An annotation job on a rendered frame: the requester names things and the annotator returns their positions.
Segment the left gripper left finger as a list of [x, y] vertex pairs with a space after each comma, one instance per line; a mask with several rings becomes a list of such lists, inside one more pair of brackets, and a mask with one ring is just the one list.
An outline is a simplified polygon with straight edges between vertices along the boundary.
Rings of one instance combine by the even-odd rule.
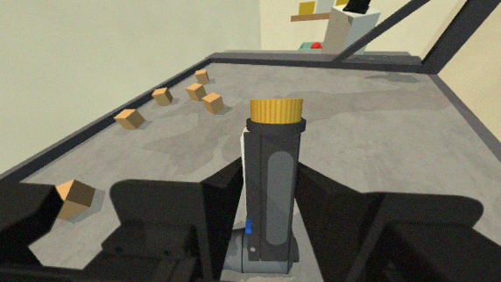
[[111, 186], [109, 197], [121, 224], [125, 220], [193, 224], [203, 277], [220, 280], [242, 189], [240, 157], [200, 182], [120, 180]]

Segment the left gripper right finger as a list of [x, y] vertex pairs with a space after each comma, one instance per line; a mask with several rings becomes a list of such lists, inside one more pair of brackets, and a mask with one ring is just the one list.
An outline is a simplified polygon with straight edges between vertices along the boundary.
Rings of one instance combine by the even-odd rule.
[[356, 282], [389, 221], [473, 228], [482, 202], [460, 195], [360, 193], [298, 163], [295, 200], [324, 282]]

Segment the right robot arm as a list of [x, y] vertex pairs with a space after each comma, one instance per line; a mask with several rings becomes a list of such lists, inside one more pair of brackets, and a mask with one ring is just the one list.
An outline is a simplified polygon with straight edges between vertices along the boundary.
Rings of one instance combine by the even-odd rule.
[[349, 0], [342, 11], [365, 14], [370, 8], [370, 6], [368, 6], [370, 4], [370, 1], [371, 0]]

